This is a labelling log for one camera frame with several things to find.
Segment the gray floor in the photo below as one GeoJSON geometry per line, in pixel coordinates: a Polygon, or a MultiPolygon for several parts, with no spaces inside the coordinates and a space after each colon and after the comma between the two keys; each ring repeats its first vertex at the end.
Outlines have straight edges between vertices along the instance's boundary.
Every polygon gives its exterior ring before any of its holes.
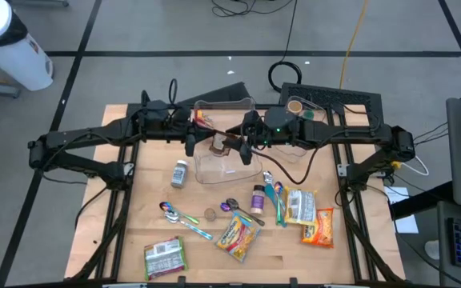
{"type": "MultiPolygon", "coordinates": [[[[38,43],[48,51],[76,51],[94,0],[71,0],[71,7],[15,6],[38,43]]],[[[461,31],[461,1],[447,0],[461,31]]],[[[270,10],[275,2],[258,2],[270,10]]],[[[360,1],[299,0],[292,50],[346,50],[360,12],[360,1]]],[[[210,1],[103,0],[87,50],[283,50],[292,6],[277,14],[216,18],[210,1]]],[[[460,51],[436,0],[371,0],[354,50],[460,51]]],[[[169,81],[178,79],[178,100],[243,81],[258,102],[274,103],[278,94],[267,82],[269,66],[279,57],[85,57],[70,93],[60,130],[97,126],[104,106],[137,102],[146,89],[166,100],[169,81]]],[[[291,57],[303,83],[337,87],[342,58],[291,57]]],[[[29,140],[49,130],[74,58],[54,57],[51,87],[23,91],[18,99],[0,98],[0,264],[30,185],[29,140]]],[[[0,72],[0,79],[11,82],[0,72]]],[[[275,71],[276,82],[293,82],[289,70],[275,71]]],[[[420,134],[446,121],[445,100],[461,97],[460,58],[350,58],[344,88],[380,93],[387,123],[420,134]]],[[[399,175],[428,189],[451,178],[445,138],[418,147],[431,176],[409,170],[399,175]]],[[[91,156],[93,150],[79,153],[91,156]]],[[[58,178],[76,178],[55,172],[58,178]]],[[[74,234],[74,216],[82,186],[42,182],[7,285],[62,279],[74,234]]],[[[417,190],[409,187],[411,194],[417,190]]],[[[416,216],[417,235],[404,235],[418,249],[437,238],[434,211],[416,216]]],[[[438,274],[400,243],[407,277],[437,284],[438,274]]]]}

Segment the green snack package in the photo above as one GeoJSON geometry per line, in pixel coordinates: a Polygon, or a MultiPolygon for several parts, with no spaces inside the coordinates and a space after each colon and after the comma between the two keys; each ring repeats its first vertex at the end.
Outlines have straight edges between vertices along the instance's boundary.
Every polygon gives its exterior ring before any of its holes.
{"type": "Polygon", "coordinates": [[[145,255],[145,280],[149,281],[159,276],[188,270],[182,237],[176,236],[143,248],[145,255]]]}

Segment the clear plastic container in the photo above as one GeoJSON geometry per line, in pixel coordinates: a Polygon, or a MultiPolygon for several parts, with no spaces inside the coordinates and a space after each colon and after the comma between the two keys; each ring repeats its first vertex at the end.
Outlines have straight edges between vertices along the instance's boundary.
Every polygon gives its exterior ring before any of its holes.
{"type": "MultiPolygon", "coordinates": [[[[202,113],[207,125],[225,131],[241,124],[243,116],[255,108],[250,98],[237,102],[205,102],[194,104],[194,113],[202,113]]],[[[202,184],[216,184],[253,177],[263,171],[257,155],[252,155],[250,165],[243,165],[239,152],[225,149],[222,135],[208,138],[195,145],[195,178],[202,184]]]]}
{"type": "MultiPolygon", "coordinates": [[[[291,96],[287,99],[286,110],[307,120],[325,121],[327,119],[327,112],[322,107],[299,96],[291,96]]],[[[307,151],[297,146],[286,145],[272,147],[271,153],[282,160],[296,163],[307,151]]]]}

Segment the yellow snack bag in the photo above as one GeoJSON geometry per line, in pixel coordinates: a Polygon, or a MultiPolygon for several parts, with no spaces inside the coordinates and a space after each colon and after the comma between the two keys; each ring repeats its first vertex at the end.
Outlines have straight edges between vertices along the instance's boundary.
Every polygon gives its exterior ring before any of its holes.
{"type": "Polygon", "coordinates": [[[216,246],[243,262],[250,244],[257,238],[259,231],[260,229],[253,227],[251,223],[243,221],[239,213],[234,213],[234,217],[222,237],[216,242],[216,246]]]}
{"type": "Polygon", "coordinates": [[[286,187],[287,202],[286,216],[287,223],[313,226],[316,221],[315,191],[304,191],[286,187]]]}
{"type": "Polygon", "coordinates": [[[332,218],[334,208],[319,209],[314,226],[304,225],[302,228],[302,243],[334,248],[334,228],[332,218]]]}

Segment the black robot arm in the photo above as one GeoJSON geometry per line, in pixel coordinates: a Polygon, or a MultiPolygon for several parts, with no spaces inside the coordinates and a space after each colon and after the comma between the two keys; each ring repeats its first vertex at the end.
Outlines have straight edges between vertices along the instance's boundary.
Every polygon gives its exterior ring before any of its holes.
{"type": "Polygon", "coordinates": [[[132,146],[137,141],[164,140],[184,143],[186,155],[193,156],[195,144],[214,136],[215,132],[192,122],[190,113],[186,107],[177,107],[170,113],[165,102],[143,99],[142,106],[137,110],[129,111],[127,117],[105,126],[49,132],[29,142],[29,165],[42,173],[61,168],[89,177],[99,176],[108,189],[124,189],[132,164],[101,163],[69,154],[66,150],[102,144],[132,146]]]}
{"type": "Polygon", "coordinates": [[[239,151],[245,165],[260,146],[298,146],[305,150],[319,149],[326,144],[375,144],[380,149],[361,163],[338,166],[339,175],[354,190],[365,190],[368,178],[377,172],[391,170],[391,163],[407,162],[415,157],[412,134],[395,126],[329,126],[324,122],[298,117],[283,107],[272,107],[264,114],[245,114],[243,122],[226,131],[239,135],[227,138],[226,146],[239,151]]]}
{"type": "Polygon", "coordinates": [[[393,161],[406,162],[415,156],[412,135],[388,125],[328,126],[324,122],[300,118],[283,107],[271,107],[264,115],[252,110],[245,114],[243,122],[225,132],[199,126],[190,120],[191,111],[177,107],[170,114],[162,101],[142,100],[137,110],[128,116],[114,120],[106,126],[50,132],[37,141],[28,143],[30,167],[47,172],[62,168],[81,172],[87,176],[99,176],[110,189],[123,189],[126,176],[132,166],[120,162],[101,163],[66,152],[68,149],[111,144],[130,146],[137,141],[180,141],[185,144],[187,156],[193,156],[194,146],[216,133],[233,134],[223,144],[240,153],[244,165],[251,163],[252,154],[259,146],[299,146],[305,150],[319,149],[326,144],[375,144],[380,147],[362,163],[340,167],[348,185],[365,190],[369,176],[384,170],[393,161]]]}

